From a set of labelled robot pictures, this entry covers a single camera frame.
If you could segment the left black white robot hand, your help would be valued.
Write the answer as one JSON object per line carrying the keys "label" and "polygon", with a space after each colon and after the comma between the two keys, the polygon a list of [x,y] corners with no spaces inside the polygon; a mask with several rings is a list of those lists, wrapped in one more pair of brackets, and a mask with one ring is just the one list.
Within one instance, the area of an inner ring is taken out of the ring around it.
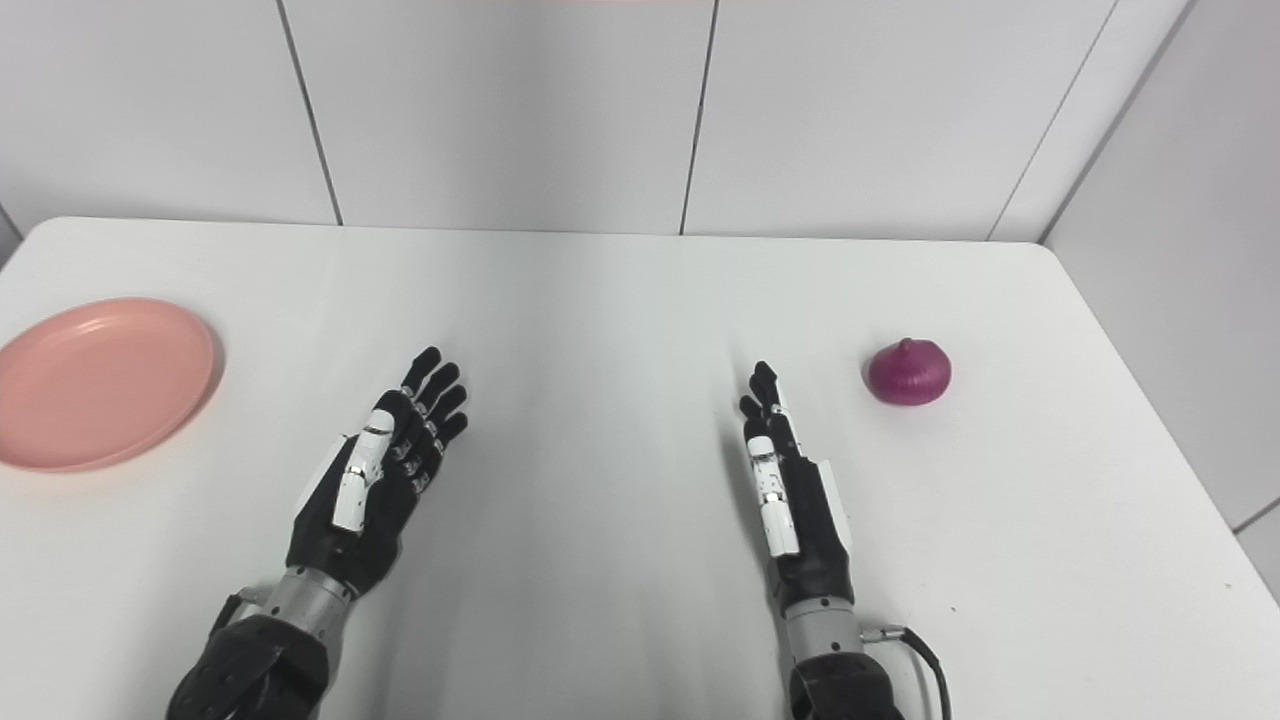
{"label": "left black white robot hand", "polygon": [[390,416],[390,433],[378,461],[380,475],[365,497],[362,529],[347,530],[333,521],[340,477],[357,445],[351,437],[326,462],[294,518],[287,566],[320,571],[353,596],[380,584],[399,557],[404,528],[438,477],[447,447],[468,425],[461,409],[467,397],[458,365],[443,361],[438,347],[425,348],[399,386],[374,406]]}

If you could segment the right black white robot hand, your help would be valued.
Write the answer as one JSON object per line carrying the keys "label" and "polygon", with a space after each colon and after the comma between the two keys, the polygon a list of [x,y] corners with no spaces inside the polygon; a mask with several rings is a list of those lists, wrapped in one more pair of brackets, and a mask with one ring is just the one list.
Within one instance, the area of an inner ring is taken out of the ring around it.
{"label": "right black white robot hand", "polygon": [[849,552],[838,537],[820,468],[804,452],[780,392],[760,360],[739,401],[742,437],[756,492],[771,589],[781,611],[806,601],[854,603]]}

